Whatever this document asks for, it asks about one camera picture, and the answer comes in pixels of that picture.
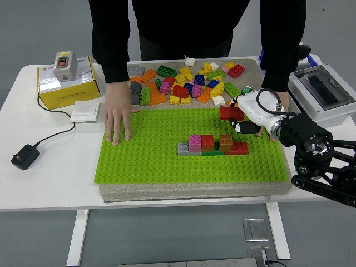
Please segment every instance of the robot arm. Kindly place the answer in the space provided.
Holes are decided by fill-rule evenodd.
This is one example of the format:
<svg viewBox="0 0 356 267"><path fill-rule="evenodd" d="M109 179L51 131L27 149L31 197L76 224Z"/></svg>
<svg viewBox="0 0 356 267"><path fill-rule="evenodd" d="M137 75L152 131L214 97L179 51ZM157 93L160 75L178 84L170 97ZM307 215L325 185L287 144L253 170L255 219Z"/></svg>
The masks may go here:
<svg viewBox="0 0 356 267"><path fill-rule="evenodd" d="M235 103L250 119L230 120L237 133L253 134L264 126L283 146L296 146L294 166L298 175L291 179L294 186L356 207L356 142L333 140L330 132L306 114L284 112L278 95L271 90L261 89L234 97L231 105ZM334 151L335 147L353 149L354 156ZM330 167L333 158L349 165ZM319 178L328 184L317 181Z"/></svg>

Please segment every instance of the white table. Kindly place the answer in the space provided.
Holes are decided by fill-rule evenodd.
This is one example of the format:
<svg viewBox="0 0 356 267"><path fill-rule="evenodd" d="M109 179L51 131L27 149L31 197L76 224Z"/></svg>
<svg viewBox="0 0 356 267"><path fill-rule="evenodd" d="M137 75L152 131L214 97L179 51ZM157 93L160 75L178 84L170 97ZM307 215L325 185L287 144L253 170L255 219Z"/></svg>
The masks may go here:
<svg viewBox="0 0 356 267"><path fill-rule="evenodd" d="M253 58L259 64L258 57L244 58ZM31 65L21 69L0 110L0 183L2 185L0 186L0 211L78 210L73 246L75 242L82 244L89 209L266 203L269 213L274 214L270 216L270 221L276 222L276 224L271 223L272 230L275 224L284 236L284 231L280 228L283 229L283 226L277 202L325 200L323 197L293 187L286 195L105 204L98 190L99 185L94 183L104 133L102 110L97 122L78 123L73 131L42 142L38 146L41 153L39 158L26 171L20 170L11 163L11 158L24 145L34 145L49 135L72 127L66 115L46 112L38 106L37 67L39 66ZM105 83L102 69L96 63L94 69L102 95L100 101L103 102ZM70 114L72 109L73 106L69 106L61 110ZM355 129L354 122L348 117L342 125L328 130L333 134L334 139L352 140ZM295 148L287 147L284 150L292 175L295 175L293 166ZM343 165L341 162L336 162L334 166ZM79 260L80 251L75 252L76 257L79 253ZM280 259L288 258L288 255L288 247L287 252L281 251L280 255L278 254Z"/></svg>

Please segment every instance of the hand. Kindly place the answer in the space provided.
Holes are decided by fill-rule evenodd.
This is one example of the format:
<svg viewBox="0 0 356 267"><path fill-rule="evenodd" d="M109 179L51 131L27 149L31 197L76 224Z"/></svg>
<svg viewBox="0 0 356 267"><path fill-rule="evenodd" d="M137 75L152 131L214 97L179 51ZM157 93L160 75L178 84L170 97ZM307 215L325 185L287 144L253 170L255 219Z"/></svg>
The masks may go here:
<svg viewBox="0 0 356 267"><path fill-rule="evenodd" d="M288 107L289 107L289 94L288 94L288 92L276 92L276 93L280 98L280 102L281 102L282 106L284 107L284 111L287 112L288 111ZM263 130L263 127L261 127L261 130L256 134L256 136L261 136L262 135L262 130ZM274 138L272 135L269 136L269 139L272 142L276 141L276 138Z"/></svg>
<svg viewBox="0 0 356 267"><path fill-rule="evenodd" d="M121 118L125 128L125 140L131 138L130 114L140 109L131 105L131 93L127 82L108 83L106 85L104 104L104 125L106 130L106 141L117 146L121 132Z"/></svg>

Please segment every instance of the black cable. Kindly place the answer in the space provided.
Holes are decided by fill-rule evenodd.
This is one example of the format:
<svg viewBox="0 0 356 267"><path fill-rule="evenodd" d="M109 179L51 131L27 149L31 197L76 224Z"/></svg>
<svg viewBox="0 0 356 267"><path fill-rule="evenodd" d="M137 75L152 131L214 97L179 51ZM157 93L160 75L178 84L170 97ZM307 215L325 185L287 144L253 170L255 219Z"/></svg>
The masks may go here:
<svg viewBox="0 0 356 267"><path fill-rule="evenodd" d="M281 263L280 261L276 261L276 260L265 260L266 264L271 264L271 263L279 263L285 267L287 267L287 265L284 265L283 263Z"/></svg>
<svg viewBox="0 0 356 267"><path fill-rule="evenodd" d="M262 106L262 104L260 102L260 95L265 91L268 91L268 92L272 93L277 98L277 101L278 101L277 106L281 105L280 97L275 91L273 91L271 89L268 89L268 88L263 88L257 93L257 96L256 96L257 105L262 110L264 110L265 112L270 113L272 115L285 115L287 117L290 117L290 116L295 117L297 115L295 112L270 111L267 108L265 108L264 106Z"/></svg>
<svg viewBox="0 0 356 267"><path fill-rule="evenodd" d="M38 105L39 105L41 108L43 108L43 109L46 110L46 111L54 112L54 113L64 113L64 114L66 114L69 118L71 117L71 116L70 116L68 113L66 113L65 111L49 110L49 109L47 109L47 108L41 106L41 104L39 103L39 94L37 94L37 103L38 103ZM39 145L39 143L41 143L42 141L47 140L47 139L49 139L49 138L51 138L51 137L54 137L54 136L56 136L56 135L63 134L63 133L65 133L65 132L72 131L75 127L76 127L76 123L73 122L73 127L72 127L72 128L70 128L70 129L68 129L68 130L66 130L66 131L58 132L58 133L55 133L54 135L48 136L48 137L42 139L41 141L38 141L38 142L34 145L34 147L37 147L37 146Z"/></svg>

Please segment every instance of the black pants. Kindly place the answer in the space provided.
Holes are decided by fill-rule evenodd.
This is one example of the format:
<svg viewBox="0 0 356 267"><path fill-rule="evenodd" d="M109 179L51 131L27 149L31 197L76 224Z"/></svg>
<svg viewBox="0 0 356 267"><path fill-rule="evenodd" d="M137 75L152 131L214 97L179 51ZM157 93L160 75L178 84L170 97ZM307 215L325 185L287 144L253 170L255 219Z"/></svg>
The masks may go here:
<svg viewBox="0 0 356 267"><path fill-rule="evenodd" d="M233 35L231 34L223 42L212 47L185 49L181 47L165 46L147 40L140 35L140 50L142 60L180 60L185 56L191 58L219 58L228 57Z"/></svg>

